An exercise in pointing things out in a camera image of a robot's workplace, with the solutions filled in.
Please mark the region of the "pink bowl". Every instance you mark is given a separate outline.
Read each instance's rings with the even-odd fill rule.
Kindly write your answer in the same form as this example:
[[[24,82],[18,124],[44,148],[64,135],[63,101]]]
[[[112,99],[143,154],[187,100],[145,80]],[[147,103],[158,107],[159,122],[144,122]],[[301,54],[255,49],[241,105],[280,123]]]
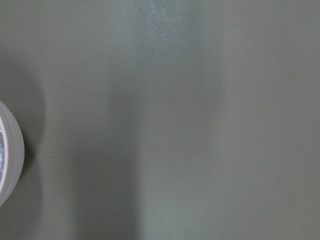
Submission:
[[[0,204],[13,192],[22,173],[25,145],[20,126],[7,108],[0,103]]]

